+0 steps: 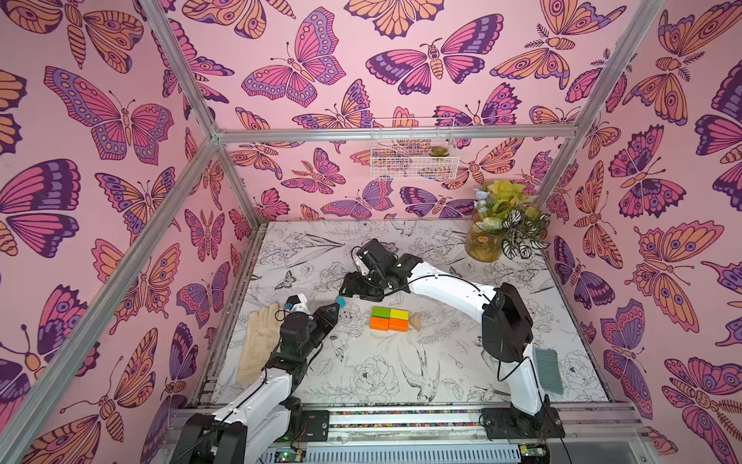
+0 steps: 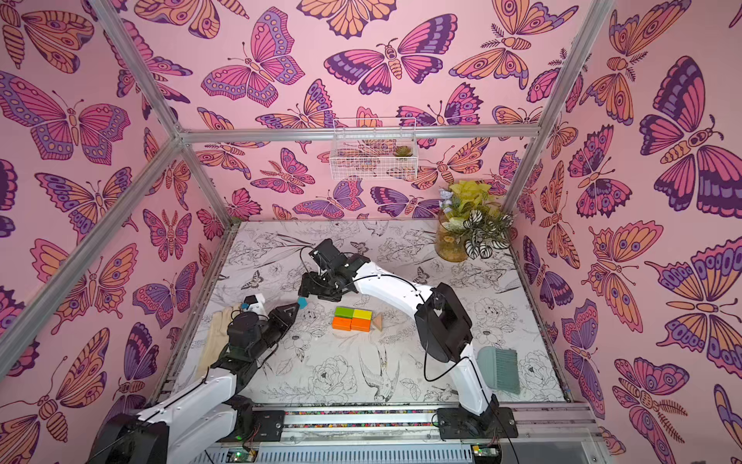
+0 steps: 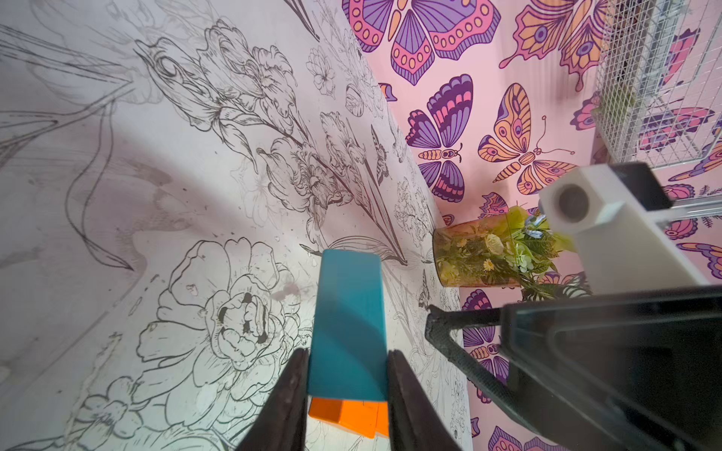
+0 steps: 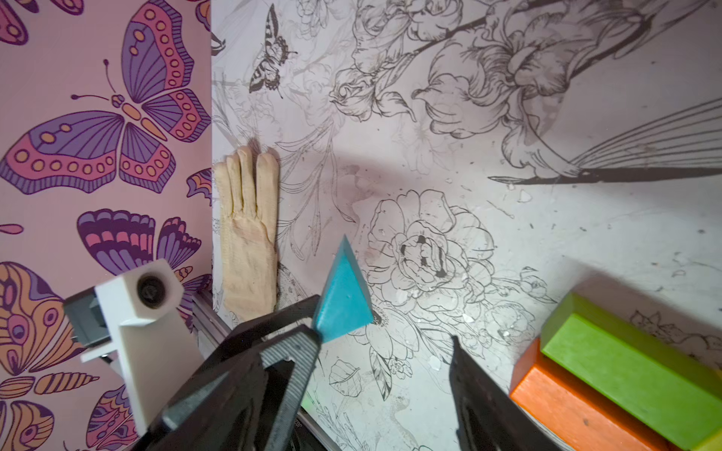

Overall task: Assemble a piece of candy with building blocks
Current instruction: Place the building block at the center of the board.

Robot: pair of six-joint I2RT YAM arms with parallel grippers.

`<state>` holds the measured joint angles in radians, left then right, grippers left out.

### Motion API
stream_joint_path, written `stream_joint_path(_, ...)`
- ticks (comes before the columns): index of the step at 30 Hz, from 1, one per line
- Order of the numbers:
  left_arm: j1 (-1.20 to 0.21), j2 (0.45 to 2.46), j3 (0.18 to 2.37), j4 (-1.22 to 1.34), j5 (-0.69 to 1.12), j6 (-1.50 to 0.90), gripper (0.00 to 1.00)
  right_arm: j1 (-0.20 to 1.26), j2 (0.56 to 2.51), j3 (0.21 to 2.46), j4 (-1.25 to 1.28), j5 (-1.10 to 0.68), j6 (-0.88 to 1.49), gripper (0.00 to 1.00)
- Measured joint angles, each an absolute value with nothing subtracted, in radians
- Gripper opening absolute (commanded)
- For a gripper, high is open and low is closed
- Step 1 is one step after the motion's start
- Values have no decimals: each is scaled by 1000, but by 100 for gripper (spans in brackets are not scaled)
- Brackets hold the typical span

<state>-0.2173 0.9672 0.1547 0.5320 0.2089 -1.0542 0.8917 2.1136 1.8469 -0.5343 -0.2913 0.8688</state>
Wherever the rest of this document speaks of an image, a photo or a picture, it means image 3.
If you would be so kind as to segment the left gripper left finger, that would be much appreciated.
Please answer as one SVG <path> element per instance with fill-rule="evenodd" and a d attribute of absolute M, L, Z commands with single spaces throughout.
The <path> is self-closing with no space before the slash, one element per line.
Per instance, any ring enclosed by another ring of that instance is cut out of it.
<path fill-rule="evenodd" d="M 299 451 L 306 445 L 309 350 L 293 351 L 238 451 Z"/>

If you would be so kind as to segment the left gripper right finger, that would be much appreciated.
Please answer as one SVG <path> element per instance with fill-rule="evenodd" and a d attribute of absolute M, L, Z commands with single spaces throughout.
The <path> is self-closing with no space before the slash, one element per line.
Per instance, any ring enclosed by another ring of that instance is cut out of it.
<path fill-rule="evenodd" d="M 461 450 L 401 351 L 387 357 L 390 449 Z"/>

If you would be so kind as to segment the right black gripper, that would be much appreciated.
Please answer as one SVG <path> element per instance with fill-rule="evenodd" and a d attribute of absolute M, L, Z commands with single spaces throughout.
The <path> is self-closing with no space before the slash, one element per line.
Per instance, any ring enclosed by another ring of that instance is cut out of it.
<path fill-rule="evenodd" d="M 451 337 L 479 326 L 501 326 L 508 385 Z M 511 420 L 571 450 L 721 447 L 718 286 L 430 306 L 425 337 Z"/>

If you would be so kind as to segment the teal triangle block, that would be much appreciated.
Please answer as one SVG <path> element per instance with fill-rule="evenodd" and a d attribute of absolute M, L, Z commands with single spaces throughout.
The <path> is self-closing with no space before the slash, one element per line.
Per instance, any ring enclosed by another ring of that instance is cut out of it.
<path fill-rule="evenodd" d="M 308 367 L 308 394 L 388 400 L 387 323 L 381 259 L 323 252 Z"/>

